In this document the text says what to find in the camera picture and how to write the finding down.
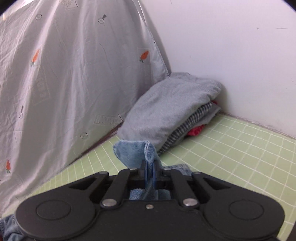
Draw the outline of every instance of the gray folded towel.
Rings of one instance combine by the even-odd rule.
[[[172,73],[140,97],[119,128],[118,137],[148,140],[159,151],[172,132],[199,107],[215,99],[221,88],[215,80]]]

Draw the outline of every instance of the white wall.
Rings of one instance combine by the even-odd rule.
[[[140,0],[171,71],[219,80],[223,110],[296,137],[296,12],[282,0]]]

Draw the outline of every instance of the clothes pile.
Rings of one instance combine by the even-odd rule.
[[[218,81],[172,73],[152,86],[128,113],[118,130],[121,140],[149,141],[160,155],[196,135],[220,111],[212,102],[221,92]]]
[[[179,144],[186,135],[198,135],[220,111],[214,99],[221,87],[215,80],[172,73],[136,102],[118,130],[120,140],[113,146],[116,157],[128,168],[140,168],[143,160],[148,164],[146,188],[131,190],[131,200],[170,199],[169,191],[153,186],[153,163],[161,166],[160,154]],[[166,168],[191,175],[185,164]]]

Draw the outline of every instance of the green tiled floor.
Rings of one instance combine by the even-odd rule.
[[[102,170],[115,175],[125,166],[115,157],[116,136],[76,161],[32,195]],[[161,155],[163,165],[186,163],[236,185],[268,195],[285,209],[279,238],[286,240],[296,219],[295,140],[229,116],[218,115],[197,137]]]

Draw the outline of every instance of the jeans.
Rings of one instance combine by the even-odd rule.
[[[0,236],[3,241],[20,241],[24,238],[14,215],[0,219]]]

